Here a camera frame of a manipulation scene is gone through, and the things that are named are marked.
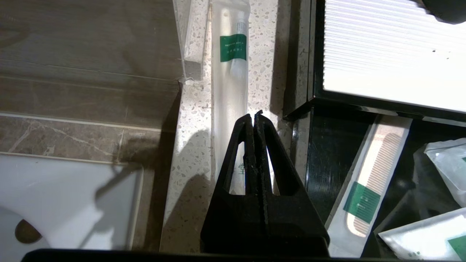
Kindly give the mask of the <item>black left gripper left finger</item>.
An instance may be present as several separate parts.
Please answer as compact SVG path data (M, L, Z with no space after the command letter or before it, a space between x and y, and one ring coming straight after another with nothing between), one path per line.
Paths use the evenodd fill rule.
M243 162L246 192L230 194L235 159L240 143L244 143ZM254 152L252 118L240 117L232 135L220 169L208 212L200 234L203 253L251 255L255 252L257 237L261 235L261 216L258 169Z

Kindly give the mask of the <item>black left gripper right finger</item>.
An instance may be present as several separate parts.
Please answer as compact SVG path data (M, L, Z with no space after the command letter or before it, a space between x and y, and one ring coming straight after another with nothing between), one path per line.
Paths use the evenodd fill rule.
M275 126L262 111L254 115L254 135L266 250L278 255L328 255L329 235Z

